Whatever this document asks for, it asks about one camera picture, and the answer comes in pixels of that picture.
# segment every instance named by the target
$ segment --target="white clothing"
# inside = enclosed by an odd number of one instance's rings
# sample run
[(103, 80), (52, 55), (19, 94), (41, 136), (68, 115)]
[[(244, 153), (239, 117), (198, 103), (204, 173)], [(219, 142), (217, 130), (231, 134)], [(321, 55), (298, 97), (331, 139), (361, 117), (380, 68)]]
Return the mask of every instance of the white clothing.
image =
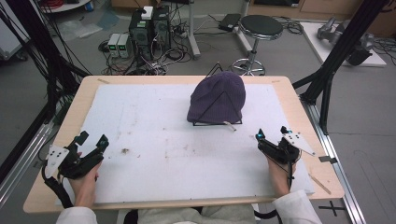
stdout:
[[(284, 224), (321, 223), (303, 190), (273, 201)], [(202, 213), (191, 208), (138, 210), (139, 224), (245, 224), (256, 223), (250, 204), (204, 207)], [(96, 224), (95, 213), (86, 207), (72, 207), (62, 211), (57, 224)]]

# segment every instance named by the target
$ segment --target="white sleeve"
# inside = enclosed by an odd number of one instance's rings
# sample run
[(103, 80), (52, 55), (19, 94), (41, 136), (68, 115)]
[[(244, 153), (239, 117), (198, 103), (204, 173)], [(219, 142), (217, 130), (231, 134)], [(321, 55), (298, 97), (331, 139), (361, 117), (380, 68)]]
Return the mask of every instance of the white sleeve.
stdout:
[(273, 204), (284, 224), (321, 223), (302, 189), (276, 199)]
[(59, 215), (56, 224), (97, 224), (96, 214), (87, 207), (66, 208)]

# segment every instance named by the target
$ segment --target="black vertical pole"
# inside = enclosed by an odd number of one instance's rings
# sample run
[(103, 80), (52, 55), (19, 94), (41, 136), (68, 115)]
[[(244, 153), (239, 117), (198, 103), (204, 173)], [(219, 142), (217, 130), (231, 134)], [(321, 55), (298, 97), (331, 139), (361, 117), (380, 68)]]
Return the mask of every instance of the black vertical pole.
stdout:
[(319, 70), (293, 83), (294, 89), (297, 89), (311, 82), (306, 92), (301, 95), (301, 99), (311, 105), (315, 104), (317, 98), (323, 92), (319, 125), (325, 134), (328, 134), (327, 117), (332, 79), (387, 2), (388, 0), (364, 0)]

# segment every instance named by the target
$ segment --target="person's left hand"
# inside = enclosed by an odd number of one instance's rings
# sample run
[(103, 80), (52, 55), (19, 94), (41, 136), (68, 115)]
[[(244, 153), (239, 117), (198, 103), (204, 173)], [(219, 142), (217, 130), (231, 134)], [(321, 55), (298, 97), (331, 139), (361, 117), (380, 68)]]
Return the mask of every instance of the person's left hand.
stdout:
[(92, 208), (95, 202), (96, 194), (96, 178), (99, 177), (97, 173), (102, 162), (94, 166), (85, 176), (79, 179), (69, 179), (70, 185), (75, 193), (77, 207)]

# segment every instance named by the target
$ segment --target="person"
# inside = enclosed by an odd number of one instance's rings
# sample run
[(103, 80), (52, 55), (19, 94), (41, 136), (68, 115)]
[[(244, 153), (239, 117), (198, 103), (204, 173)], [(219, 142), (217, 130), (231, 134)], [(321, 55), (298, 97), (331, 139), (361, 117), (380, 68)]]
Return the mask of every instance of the person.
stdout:
[[(69, 180), (76, 195), (75, 206), (64, 209), (57, 224), (95, 224), (96, 215), (91, 210), (95, 202), (95, 180), (99, 176), (96, 165), (84, 177)], [(289, 191), (288, 174), (268, 159), (269, 173), (277, 199), (273, 201), (284, 224), (321, 223), (303, 190)], [(201, 213), (192, 208), (145, 209), (138, 211), (139, 223), (256, 223), (250, 204), (204, 207)]]

